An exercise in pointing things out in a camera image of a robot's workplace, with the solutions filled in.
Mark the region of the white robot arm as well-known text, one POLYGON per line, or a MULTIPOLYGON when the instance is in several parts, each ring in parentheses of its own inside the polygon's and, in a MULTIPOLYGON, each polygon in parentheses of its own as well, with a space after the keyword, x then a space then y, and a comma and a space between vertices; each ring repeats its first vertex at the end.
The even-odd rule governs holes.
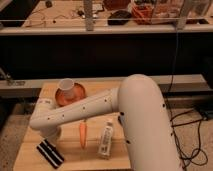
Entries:
POLYGON ((49 138, 62 124, 113 112, 120 114, 133 171, 183 171, 161 90, 146 75, 128 76, 117 88, 65 107, 37 104, 30 127, 49 138))

